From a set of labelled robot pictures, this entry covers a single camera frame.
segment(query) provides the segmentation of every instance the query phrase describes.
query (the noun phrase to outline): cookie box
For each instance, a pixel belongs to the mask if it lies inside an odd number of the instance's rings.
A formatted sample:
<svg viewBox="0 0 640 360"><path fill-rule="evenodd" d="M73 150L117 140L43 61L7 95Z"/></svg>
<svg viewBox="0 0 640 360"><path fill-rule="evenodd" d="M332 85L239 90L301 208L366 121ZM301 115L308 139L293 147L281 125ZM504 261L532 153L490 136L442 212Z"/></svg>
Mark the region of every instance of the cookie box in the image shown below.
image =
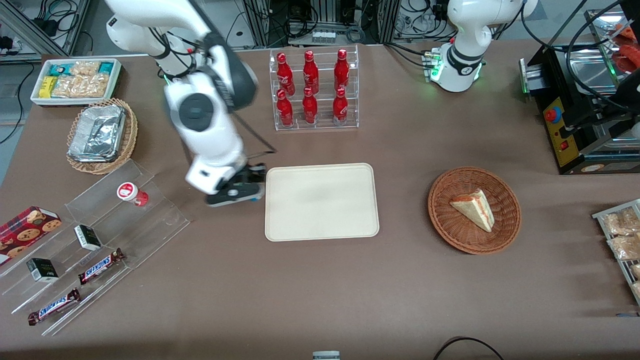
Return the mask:
<svg viewBox="0 0 640 360"><path fill-rule="evenodd" d="M61 224L57 214L31 206L0 226L0 266Z"/></svg>
<svg viewBox="0 0 640 360"><path fill-rule="evenodd" d="M109 81L107 82L107 88L103 97L77 97L77 98L56 98L56 97L40 97L40 89L45 78L50 75L52 65L64 65L74 63L75 61L99 61L113 63L113 68L109 73ZM40 106L81 106L87 104L93 104L102 100L108 100L113 95L113 91L116 88L118 76L120 75L120 69L122 65L115 58L64 58L64 59L52 59L47 60L42 64L42 70L38 75L38 80L31 92L31 101L34 104Z"/></svg>

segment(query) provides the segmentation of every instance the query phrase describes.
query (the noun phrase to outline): sandwich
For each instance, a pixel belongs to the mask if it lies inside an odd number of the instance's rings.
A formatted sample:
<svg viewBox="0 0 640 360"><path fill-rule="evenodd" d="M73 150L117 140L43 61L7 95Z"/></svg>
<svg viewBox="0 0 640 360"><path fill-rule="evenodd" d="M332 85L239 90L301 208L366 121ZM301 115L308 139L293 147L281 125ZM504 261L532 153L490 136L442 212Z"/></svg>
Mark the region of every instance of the sandwich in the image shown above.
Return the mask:
<svg viewBox="0 0 640 360"><path fill-rule="evenodd" d="M474 193L456 196L451 199L449 204L482 230L487 233L491 232L495 219L482 190L478 189Z"/></svg>

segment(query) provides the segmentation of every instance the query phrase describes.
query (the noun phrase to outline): yellow panel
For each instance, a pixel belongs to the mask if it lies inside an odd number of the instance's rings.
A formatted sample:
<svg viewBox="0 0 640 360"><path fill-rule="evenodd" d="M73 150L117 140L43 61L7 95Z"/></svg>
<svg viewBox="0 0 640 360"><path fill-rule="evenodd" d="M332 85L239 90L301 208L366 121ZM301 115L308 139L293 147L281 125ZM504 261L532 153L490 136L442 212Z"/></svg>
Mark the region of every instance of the yellow panel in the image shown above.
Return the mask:
<svg viewBox="0 0 640 360"><path fill-rule="evenodd" d="M547 110L551 110L556 106L560 108L562 112L564 112L562 102L560 101L560 98L557 98L554 102L551 103L551 105L549 105L545 109L542 115L544 116ZM569 162L571 162L573 159L577 158L578 155L580 154L578 151L578 147L575 144L575 139L573 138L573 135L570 135L566 139L563 139L560 137L560 133L559 133L560 128L564 127L564 119L562 117L560 118L560 121L555 124L552 124L549 121L545 121L545 123L547 124L547 131L549 133L549 137L551 138L551 144L553 144L554 153L556 154L558 163L560 164L561 167L563 167ZM560 144L563 143L564 141L567 142L568 147L565 150L562 150L562 148L560 148Z"/></svg>

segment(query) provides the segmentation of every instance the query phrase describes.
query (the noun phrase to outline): acrylic display stand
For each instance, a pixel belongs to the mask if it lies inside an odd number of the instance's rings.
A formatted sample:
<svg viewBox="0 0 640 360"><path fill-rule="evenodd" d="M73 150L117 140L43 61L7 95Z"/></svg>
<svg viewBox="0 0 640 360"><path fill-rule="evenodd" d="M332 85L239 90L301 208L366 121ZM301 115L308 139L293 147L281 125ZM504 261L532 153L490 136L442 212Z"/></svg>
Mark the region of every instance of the acrylic display stand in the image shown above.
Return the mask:
<svg viewBox="0 0 640 360"><path fill-rule="evenodd" d="M5 265L9 267L3 269L0 277L0 299L10 306L13 314L24 319L24 326L28 326L31 312L39 311L78 288L80 303L69 305L34 326L42 335L56 334L189 225L189 220L163 196L152 178L135 161L127 161L58 211L63 225L56 233ZM116 189L127 181L148 193L149 201L144 206L135 206L117 197ZM78 224L95 230L102 243L100 250L92 252L80 246L74 232ZM126 258L81 286L78 275L117 248L121 248ZM30 258L50 259L60 278L50 284L34 281L25 264Z"/></svg>
<svg viewBox="0 0 640 360"><path fill-rule="evenodd" d="M349 63L349 85L347 86L345 97L349 102L347 108L347 121L343 126L337 126L333 123L333 100L335 99L335 87L333 84L333 68L338 58L338 50L346 49L347 62ZM304 111L302 108L302 99L305 94L303 92L305 88L305 80L302 74L302 69L305 66L305 50L303 48L287 48L281 50L272 50L269 61L269 76L271 79L271 101L273 103L273 118L275 120L276 130L281 131L294 131L294 130L313 130L313 129L344 129L354 128L360 125L359 111L358 111L358 97L360 92L358 90L358 47L357 46L344 46L344 47L314 47L314 58L318 65L320 75L320 91L316 94L316 100L318 103L318 120L314 125L309 125L305 121ZM278 116L278 108L276 102L276 91L280 88L278 82L278 62L276 61L276 55L278 53L285 53L287 55L287 63L293 71L293 83L296 86L296 93L289 97L291 105L293 106L293 121L292 127L284 127Z"/></svg>
<svg viewBox="0 0 640 360"><path fill-rule="evenodd" d="M607 227L605 226L603 219L604 219L604 216L607 215L607 214L617 213L618 211L621 211L621 210L624 210L624 209L627 209L627 208L632 208L634 210L634 212L636 213L636 216L638 218L640 218L640 199L627 202L625 204L616 206L616 207L611 208L611 209L607 209L605 211L601 211L599 213L595 213L595 214L593 214L591 216L594 219L598 220L598 223L600 224L600 227L602 228L602 232L607 237L607 244L609 245L609 247L611 248L611 250L614 253L614 257L615 257L616 251L611 246L611 240L614 238L614 236L609 234L609 230L607 230ZM633 274L633 272L631 271L631 266L640 263L640 260L620 260L618 258L616 258L616 260L617 260L618 264L620 265L620 268L622 269L622 274L625 276L625 279L627 280L627 283L629 284L629 287L631 287L631 284L633 284L634 282L640 281L640 279L638 279ZM633 290L631 292L633 293L634 298L636 298L636 302L637 302L638 306L640 306L640 297L638 297L638 295Z"/></svg>

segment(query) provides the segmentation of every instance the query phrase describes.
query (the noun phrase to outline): red cookie box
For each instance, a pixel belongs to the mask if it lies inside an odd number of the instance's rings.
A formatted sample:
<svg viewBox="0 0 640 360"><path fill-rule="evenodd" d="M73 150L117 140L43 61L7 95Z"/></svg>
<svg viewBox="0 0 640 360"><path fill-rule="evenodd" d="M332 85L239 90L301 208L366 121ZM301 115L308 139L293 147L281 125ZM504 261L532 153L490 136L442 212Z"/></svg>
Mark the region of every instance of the red cookie box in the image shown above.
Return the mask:
<svg viewBox="0 0 640 360"><path fill-rule="evenodd" d="M60 226L57 214L31 206L0 226L0 266Z"/></svg>

